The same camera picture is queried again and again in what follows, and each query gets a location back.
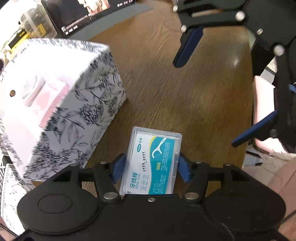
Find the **dental floss pick box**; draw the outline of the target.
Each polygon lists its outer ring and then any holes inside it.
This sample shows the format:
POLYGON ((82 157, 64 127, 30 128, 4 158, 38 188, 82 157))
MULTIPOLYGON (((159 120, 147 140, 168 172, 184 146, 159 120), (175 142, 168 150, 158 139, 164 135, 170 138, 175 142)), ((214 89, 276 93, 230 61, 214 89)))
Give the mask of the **dental floss pick box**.
POLYGON ((180 133, 133 127, 120 195, 172 194, 181 143, 180 133))

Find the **grey tablet stand cover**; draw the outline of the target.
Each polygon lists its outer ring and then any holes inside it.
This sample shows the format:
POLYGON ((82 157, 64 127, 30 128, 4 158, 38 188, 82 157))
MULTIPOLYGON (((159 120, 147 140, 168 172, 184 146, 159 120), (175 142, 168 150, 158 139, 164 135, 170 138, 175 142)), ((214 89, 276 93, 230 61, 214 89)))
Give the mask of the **grey tablet stand cover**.
POLYGON ((132 4, 126 8, 122 8, 118 11, 115 11, 114 13, 111 13, 110 15, 104 16, 99 20, 94 21, 90 25, 82 28, 78 32, 68 37, 68 39, 87 41, 97 34, 100 34, 103 31, 113 27, 117 23, 121 23, 124 20, 152 9, 153 7, 148 6, 147 4, 132 4))

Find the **tablet with video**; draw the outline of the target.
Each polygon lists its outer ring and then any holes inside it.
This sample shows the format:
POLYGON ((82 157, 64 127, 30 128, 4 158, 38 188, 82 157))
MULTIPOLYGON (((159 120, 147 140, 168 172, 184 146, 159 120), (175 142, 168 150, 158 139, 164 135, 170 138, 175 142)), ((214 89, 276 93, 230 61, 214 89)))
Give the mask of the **tablet with video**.
POLYGON ((69 37, 100 18, 135 4, 134 0, 41 1, 59 36, 69 37))

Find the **pink chair cushion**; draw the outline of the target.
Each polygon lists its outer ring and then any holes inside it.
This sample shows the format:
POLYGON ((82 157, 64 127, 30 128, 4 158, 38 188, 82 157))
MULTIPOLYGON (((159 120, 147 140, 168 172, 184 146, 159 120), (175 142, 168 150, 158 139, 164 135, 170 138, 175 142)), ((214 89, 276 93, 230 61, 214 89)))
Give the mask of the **pink chair cushion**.
MULTIPOLYGON (((274 86, 260 76, 253 79, 253 123, 256 124, 272 113, 274 108, 274 86)), ((264 141, 254 140, 255 146, 262 153, 277 156, 284 160, 295 158, 295 153, 288 153, 277 138, 268 138, 264 141)))

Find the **floral box lid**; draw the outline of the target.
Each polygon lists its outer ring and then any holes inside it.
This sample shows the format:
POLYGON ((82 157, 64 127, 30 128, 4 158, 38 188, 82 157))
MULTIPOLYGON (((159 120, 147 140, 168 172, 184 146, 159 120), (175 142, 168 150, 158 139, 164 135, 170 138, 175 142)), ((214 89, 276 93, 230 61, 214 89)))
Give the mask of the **floral box lid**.
POLYGON ((35 185, 31 181, 23 180, 19 176, 13 164, 6 164, 1 190, 1 217, 6 225, 19 221, 17 205, 21 198, 34 188, 35 185))

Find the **pink heart card box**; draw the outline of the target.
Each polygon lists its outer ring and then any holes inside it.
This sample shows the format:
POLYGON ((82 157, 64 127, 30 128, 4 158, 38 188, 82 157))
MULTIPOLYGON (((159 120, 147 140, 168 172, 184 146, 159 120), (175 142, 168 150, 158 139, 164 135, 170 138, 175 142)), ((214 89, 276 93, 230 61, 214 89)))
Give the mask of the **pink heart card box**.
POLYGON ((67 94, 69 85, 59 79, 36 81, 34 88, 25 98, 26 107, 33 113, 38 126, 45 128, 53 111, 67 94))

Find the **yellow black box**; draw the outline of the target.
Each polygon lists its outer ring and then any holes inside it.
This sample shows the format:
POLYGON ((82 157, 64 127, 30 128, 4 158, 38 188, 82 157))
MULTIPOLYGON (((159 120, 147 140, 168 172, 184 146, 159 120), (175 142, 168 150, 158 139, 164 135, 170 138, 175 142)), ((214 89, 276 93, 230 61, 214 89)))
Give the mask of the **yellow black box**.
POLYGON ((7 40, 1 48, 2 53, 15 51, 16 47, 24 40, 30 39, 30 34, 20 27, 9 40, 7 40))

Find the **floral box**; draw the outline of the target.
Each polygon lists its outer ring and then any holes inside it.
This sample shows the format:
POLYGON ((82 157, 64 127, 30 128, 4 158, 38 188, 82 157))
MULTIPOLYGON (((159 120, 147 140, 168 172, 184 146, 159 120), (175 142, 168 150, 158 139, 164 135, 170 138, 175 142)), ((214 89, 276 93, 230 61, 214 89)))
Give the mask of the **floral box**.
POLYGON ((28 39, 1 73, 1 139, 22 179, 44 181, 70 164, 85 167, 126 100, 108 45, 71 39, 28 39), (25 98, 36 81, 69 85, 45 128, 25 98))

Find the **clear water bottle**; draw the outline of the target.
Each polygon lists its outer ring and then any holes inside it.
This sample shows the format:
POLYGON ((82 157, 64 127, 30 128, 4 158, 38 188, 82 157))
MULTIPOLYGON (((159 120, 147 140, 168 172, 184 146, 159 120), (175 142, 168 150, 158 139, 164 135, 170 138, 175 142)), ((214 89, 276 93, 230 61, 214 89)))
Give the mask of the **clear water bottle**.
POLYGON ((20 24, 30 38, 55 38, 57 31, 41 1, 25 1, 22 4, 20 24))

